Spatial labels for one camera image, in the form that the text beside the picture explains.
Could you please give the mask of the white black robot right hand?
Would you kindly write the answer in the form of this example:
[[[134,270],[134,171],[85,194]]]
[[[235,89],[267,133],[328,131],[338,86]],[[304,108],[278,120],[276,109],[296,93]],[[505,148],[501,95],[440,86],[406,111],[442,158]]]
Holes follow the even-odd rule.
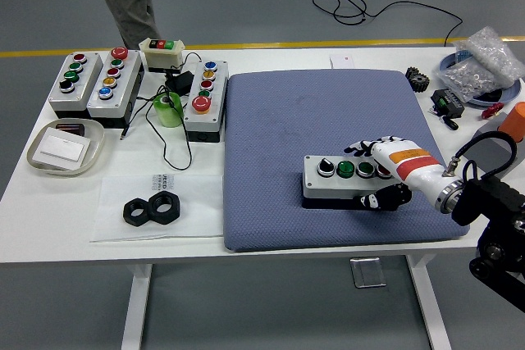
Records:
[[[414,141],[385,136],[352,143],[344,152],[356,157],[371,157],[396,179],[411,189],[423,192],[436,210],[450,212],[445,198],[449,196],[449,186],[459,177],[456,174],[447,175],[445,167]]]

